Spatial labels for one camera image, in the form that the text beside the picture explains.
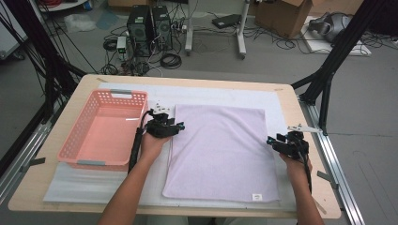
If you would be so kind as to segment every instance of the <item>computer tower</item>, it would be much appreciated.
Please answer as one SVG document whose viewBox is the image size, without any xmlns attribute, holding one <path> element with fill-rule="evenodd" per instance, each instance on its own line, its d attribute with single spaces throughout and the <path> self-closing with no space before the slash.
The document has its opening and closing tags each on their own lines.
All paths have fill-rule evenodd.
<svg viewBox="0 0 398 225">
<path fill-rule="evenodd" d="M 134 56 L 150 56 L 150 43 L 154 39 L 150 7 L 147 5 L 132 6 L 129 19 L 127 21 L 127 29 L 129 31 Z"/>
<path fill-rule="evenodd" d="M 156 6 L 152 8 L 153 23 L 155 25 L 155 39 L 158 50 L 172 50 L 172 30 L 170 16 L 166 6 Z"/>
</svg>

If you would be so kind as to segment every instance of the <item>laundry basket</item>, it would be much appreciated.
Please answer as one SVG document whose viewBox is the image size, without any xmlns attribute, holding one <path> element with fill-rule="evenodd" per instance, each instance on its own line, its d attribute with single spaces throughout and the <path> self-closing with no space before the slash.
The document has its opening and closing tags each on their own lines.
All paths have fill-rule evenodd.
<svg viewBox="0 0 398 225">
<path fill-rule="evenodd" d="M 146 110 L 146 92 L 92 91 L 58 160 L 79 169 L 126 171 L 136 128 Z"/>
</svg>

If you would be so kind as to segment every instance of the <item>black cable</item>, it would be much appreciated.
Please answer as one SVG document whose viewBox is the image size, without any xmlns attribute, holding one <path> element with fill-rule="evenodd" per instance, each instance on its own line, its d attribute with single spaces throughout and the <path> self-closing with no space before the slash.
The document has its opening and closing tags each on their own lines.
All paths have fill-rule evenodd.
<svg viewBox="0 0 398 225">
<path fill-rule="evenodd" d="M 124 30 L 122 32 L 120 32 L 120 34 L 116 34 L 115 31 L 124 28 Z M 105 36 L 103 38 L 103 40 L 107 40 L 107 39 L 114 39 L 114 38 L 118 38 L 118 37 L 127 37 L 127 35 L 123 35 L 128 29 L 126 29 L 126 26 L 120 26 L 117 27 L 115 29 L 113 29 L 110 33 L 110 35 Z"/>
<path fill-rule="evenodd" d="M 292 135 L 291 137 L 295 138 L 297 141 L 295 143 L 298 143 L 299 146 L 296 146 L 298 149 L 298 155 L 302 159 L 302 163 L 304 164 L 304 171 L 307 176 L 307 182 L 308 182 L 308 188 L 310 189 L 310 192 L 313 193 L 313 180 L 311 177 L 311 171 L 310 167 L 308 166 L 308 152 L 305 151 L 304 146 L 301 144 L 301 139 L 298 137 Z"/>
<path fill-rule="evenodd" d="M 177 4 L 176 4 L 176 7 L 174 7 L 174 8 L 168 13 L 168 15 L 169 15 L 169 17 L 170 17 L 170 13 L 172 13 L 172 12 L 174 11 L 173 18 L 171 19 L 172 22 L 175 20 L 176 14 L 178 13 L 178 6 L 179 6 L 179 3 L 177 3 Z"/>
<path fill-rule="evenodd" d="M 260 27 L 256 27 L 256 28 L 251 28 L 251 29 L 245 29 L 243 31 L 243 36 L 245 38 L 251 38 L 253 36 L 255 36 L 256 34 L 258 34 L 258 32 L 260 31 Z"/>
<path fill-rule="evenodd" d="M 3 10 L 6 12 L 6 16 L 8 18 L 8 24 L 11 26 L 12 29 L 14 29 L 14 27 L 12 26 L 11 19 L 10 19 L 9 15 L 8 15 L 7 10 L 6 10 L 6 7 L 3 5 L 3 1 L 0 1 L 0 4 L 1 4 L 1 7 L 3 8 Z"/>
<path fill-rule="evenodd" d="M 179 68 L 182 65 L 181 57 L 177 54 L 166 53 L 161 58 L 161 66 L 167 69 Z"/>
<path fill-rule="evenodd" d="M 109 52 L 116 51 L 117 39 L 107 39 L 102 44 L 103 49 Z"/>
<path fill-rule="evenodd" d="M 157 53 L 153 53 L 152 54 L 152 56 L 153 55 L 158 55 L 158 54 L 160 54 L 161 52 L 157 52 Z M 161 57 L 159 58 L 159 59 L 157 59 L 156 61 L 152 61 L 152 62 L 148 62 L 148 63 L 150 63 L 150 64 L 156 64 L 156 63 L 159 63 L 161 61 Z"/>
<path fill-rule="evenodd" d="M 15 37 L 15 39 L 17 40 L 17 42 L 24 48 L 26 55 L 28 56 L 28 58 L 30 59 L 30 61 L 33 64 L 33 67 L 35 68 L 36 71 L 36 75 L 38 77 L 38 83 L 40 85 L 41 91 L 43 92 L 43 94 L 45 95 L 45 90 L 43 87 L 43 84 L 39 78 L 39 76 L 45 78 L 45 75 L 43 73 L 42 68 L 37 64 L 37 61 L 34 60 L 34 57 L 36 56 L 36 59 L 38 60 L 39 57 L 37 55 L 32 55 L 31 53 L 33 52 L 30 48 L 28 49 L 28 46 L 23 42 L 21 36 L 18 35 L 18 33 L 9 26 L 9 24 L 7 24 L 4 20 L 4 17 L 0 17 L 0 22 L 6 27 L 6 29 L 10 32 L 11 35 L 13 35 Z"/>
<path fill-rule="evenodd" d="M 394 50 L 398 50 L 397 47 L 386 44 L 384 42 L 385 40 L 393 41 L 394 37 L 386 36 L 386 35 L 379 35 L 379 34 L 372 33 L 370 31 L 366 31 L 360 39 L 360 41 L 365 46 L 369 46 L 372 48 L 381 48 L 381 47 L 385 46 L 385 47 L 388 47 L 388 48 L 391 48 Z"/>
<path fill-rule="evenodd" d="M 49 11 L 47 5 L 44 5 L 43 8 L 44 8 L 47 12 Z M 65 48 L 64 48 L 64 44 L 62 43 L 61 37 L 60 37 L 59 34 L 58 34 L 58 29 L 57 29 L 57 27 L 56 27 L 55 24 L 54 24 L 54 19 L 53 19 L 52 15 L 51 15 L 50 13 L 48 14 L 48 16 L 49 16 L 49 18 L 50 18 L 50 20 L 51 20 L 51 22 L 52 22 L 52 24 L 53 24 L 54 31 L 55 31 L 56 35 L 58 36 L 59 44 L 61 45 L 63 52 L 61 51 L 61 48 L 59 47 L 58 42 L 55 40 L 55 37 L 54 37 L 53 35 L 51 35 L 51 37 L 52 37 L 53 40 L 54 40 L 54 43 L 55 43 L 55 45 L 56 45 L 56 47 L 57 47 L 57 49 L 58 49 L 58 52 L 61 53 L 61 56 L 62 56 L 63 58 L 66 58 L 66 59 L 67 59 L 67 62 L 69 62 L 67 52 L 65 51 Z M 48 24 L 47 24 L 46 22 L 45 22 L 45 25 L 47 26 L 47 29 L 50 30 L 50 27 L 48 26 Z"/>
<path fill-rule="evenodd" d="M 69 70 L 66 68 L 59 52 L 56 50 L 41 22 L 38 20 L 32 5 L 28 1 L 16 3 L 5 0 L 5 3 L 26 35 L 32 40 L 33 46 L 38 52 L 37 55 L 30 52 L 31 50 L 29 50 L 24 41 L 22 41 L 23 47 L 27 50 L 26 54 L 37 71 L 37 76 L 41 75 L 46 79 L 45 86 L 42 89 L 44 89 L 43 93 L 46 97 L 46 113 L 44 120 L 47 120 L 54 112 L 52 104 L 55 100 L 60 95 L 71 95 L 77 83 L 70 76 Z"/>
<path fill-rule="evenodd" d="M 249 33 L 249 34 L 251 34 L 251 35 L 249 36 L 249 38 L 254 36 L 253 39 L 257 39 L 257 38 L 260 37 L 261 35 L 266 34 L 266 35 L 269 35 L 269 36 L 271 37 L 272 43 L 275 43 L 275 45 L 276 45 L 278 48 L 281 48 L 281 49 L 283 49 L 283 50 L 292 50 L 292 49 L 295 49 L 296 47 L 298 47 L 299 51 L 300 51 L 301 53 L 304 53 L 304 54 L 311 54 L 311 53 L 318 53 L 318 52 L 330 52 L 330 50 L 328 50 L 328 49 L 319 49 L 319 50 L 310 51 L 310 52 L 305 52 L 305 51 L 303 51 L 303 50 L 301 49 L 301 46 L 300 46 L 300 44 L 299 44 L 299 41 L 305 41 L 305 40 L 324 40 L 324 39 L 306 39 L 306 38 L 303 38 L 304 35 L 305 35 L 307 32 L 308 32 L 308 29 L 307 29 L 301 36 L 299 36 L 298 38 L 286 39 L 286 38 L 281 37 L 280 35 L 278 35 L 278 32 L 277 32 L 276 30 L 269 30 L 269 29 L 266 29 L 266 28 L 261 28 L 261 27 L 259 27 L 259 28 L 257 28 L 257 30 L 251 31 L 251 32 Z"/>
<path fill-rule="evenodd" d="M 46 13 L 50 14 L 50 11 L 47 7 L 44 8 L 44 10 L 46 11 Z M 56 25 L 55 30 L 61 30 L 62 33 L 68 38 L 68 40 L 70 41 L 70 43 L 73 45 L 73 47 L 79 52 L 79 54 L 82 56 L 82 58 L 85 60 L 85 62 L 94 70 L 94 72 L 97 73 L 97 71 L 94 69 L 94 67 L 91 65 L 91 63 L 88 61 L 88 59 L 84 56 L 84 54 L 79 50 L 79 48 L 77 48 L 76 44 L 71 40 L 71 38 L 69 37 L 69 35 L 67 34 L 67 32 L 65 32 L 65 30 L 61 27 L 61 25 L 59 25 L 58 21 L 54 20 L 54 18 L 50 17 L 50 19 L 52 20 L 52 23 L 54 23 Z"/>
<path fill-rule="evenodd" d="M 184 8 L 182 8 L 181 3 L 179 4 L 179 7 L 181 8 L 182 14 L 184 14 L 183 18 L 184 18 L 184 21 L 185 21 L 185 18 L 187 18 L 187 15 L 185 14 Z"/>
<path fill-rule="evenodd" d="M 109 58 L 108 51 L 105 54 L 105 66 L 100 69 L 101 74 L 104 75 L 117 75 L 119 73 L 118 69 L 115 65 L 111 64 L 112 60 L 114 59 L 115 54 L 117 51 L 114 51 L 112 57 Z"/>
<path fill-rule="evenodd" d="M 195 8 L 193 9 L 193 12 L 195 12 L 195 11 L 196 11 L 196 8 L 198 7 L 198 3 L 199 3 L 199 0 L 196 0 L 196 5 L 195 5 Z M 189 18 L 187 18 L 187 20 L 189 20 L 189 19 L 191 19 L 191 18 L 192 18 L 192 16 L 193 16 L 193 12 L 191 13 L 191 16 L 190 16 Z"/>
<path fill-rule="evenodd" d="M 173 38 L 175 38 L 175 40 L 176 40 L 176 42 L 178 42 L 178 46 L 179 46 L 178 51 L 175 49 L 175 47 L 173 47 L 173 50 L 176 51 L 176 54 L 179 54 L 181 52 L 181 49 L 182 49 L 182 44 L 181 44 L 181 42 L 179 41 L 179 39 L 176 36 L 173 36 Z"/>
<path fill-rule="evenodd" d="M 234 28 L 233 31 L 223 31 L 223 30 L 219 31 L 219 30 L 214 30 L 214 29 L 211 29 L 211 28 L 200 27 L 199 29 L 193 29 L 193 31 L 196 31 L 196 32 L 198 32 L 198 31 L 210 31 L 210 32 L 213 32 L 213 33 L 218 33 L 218 34 L 234 35 L 237 32 L 237 29 Z"/>
<path fill-rule="evenodd" d="M 213 16 L 215 16 L 216 18 L 220 18 L 219 16 L 216 15 L 216 13 L 214 12 L 207 12 L 208 14 L 212 14 Z"/>
<path fill-rule="evenodd" d="M 23 38 L 21 37 L 21 35 L 14 29 L 11 19 L 8 16 L 8 13 L 6 11 L 6 8 L 3 4 L 2 8 L 3 10 L 6 12 L 7 17 L 8 17 L 8 21 L 6 20 L 6 18 L 3 16 L 3 14 L 0 13 L 0 19 L 2 20 L 1 23 L 6 27 L 6 29 L 10 32 L 11 35 L 14 36 L 14 38 L 17 40 L 17 42 L 23 47 L 23 49 L 26 51 L 26 53 L 30 53 L 32 57 L 34 57 L 39 63 L 41 62 L 41 66 L 44 67 L 44 65 L 42 64 L 42 61 L 40 61 L 40 57 L 38 56 L 37 53 L 35 53 L 28 45 L 26 45 L 24 43 Z"/>
</svg>

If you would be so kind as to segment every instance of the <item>purple towel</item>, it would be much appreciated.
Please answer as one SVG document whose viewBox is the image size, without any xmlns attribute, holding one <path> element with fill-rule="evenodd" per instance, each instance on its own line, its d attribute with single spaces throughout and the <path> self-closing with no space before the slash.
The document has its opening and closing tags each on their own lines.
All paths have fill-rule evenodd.
<svg viewBox="0 0 398 225">
<path fill-rule="evenodd" d="M 279 200 L 265 111 L 176 105 L 186 129 L 173 138 L 163 195 L 178 199 Z"/>
</svg>

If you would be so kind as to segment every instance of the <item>gray floor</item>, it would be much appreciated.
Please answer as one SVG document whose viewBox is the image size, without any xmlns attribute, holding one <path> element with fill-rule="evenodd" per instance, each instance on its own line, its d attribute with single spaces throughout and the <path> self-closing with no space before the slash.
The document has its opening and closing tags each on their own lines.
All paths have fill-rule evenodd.
<svg viewBox="0 0 398 225">
<path fill-rule="evenodd" d="M 82 12 L 75 8 L 71 12 Z M 87 12 L 99 21 L 104 10 Z M 104 64 L 103 37 L 126 23 L 118 18 L 107 30 L 73 33 L 70 37 L 95 69 Z M 69 57 L 75 66 L 92 72 L 65 37 Z M 194 52 L 181 52 L 182 66 L 162 69 L 168 78 L 293 83 L 315 72 L 325 54 L 303 54 L 298 48 L 282 50 L 270 36 L 245 38 L 247 56 L 237 54 L 235 37 L 195 33 Z M 301 49 L 306 51 L 303 43 Z M 371 57 L 349 56 L 338 70 L 332 85 L 328 132 L 349 186 L 366 224 L 398 224 L 398 169 L 395 144 L 398 135 L 398 50 L 373 48 Z M 153 69 L 148 76 L 160 77 Z M 0 62 L 0 157 L 5 154 L 43 102 L 36 74 L 28 60 Z M 98 214 L 21 213 L 0 206 L 1 224 L 94 224 Z M 348 224 L 344 216 L 327 224 Z M 191 220 L 206 224 L 205 218 Z M 271 219 L 269 224 L 295 224 L 294 220 Z"/>
</svg>

